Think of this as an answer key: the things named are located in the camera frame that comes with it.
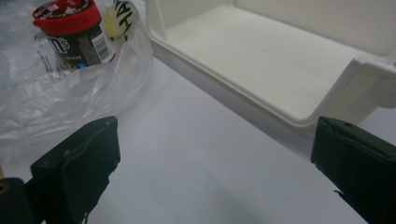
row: white plastic bin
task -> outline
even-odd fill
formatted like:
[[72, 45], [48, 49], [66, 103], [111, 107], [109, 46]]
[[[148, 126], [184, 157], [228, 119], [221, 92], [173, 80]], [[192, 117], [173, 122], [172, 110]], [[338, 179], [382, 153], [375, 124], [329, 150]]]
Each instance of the white plastic bin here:
[[396, 107], [396, 1], [146, 0], [150, 37], [295, 127]]

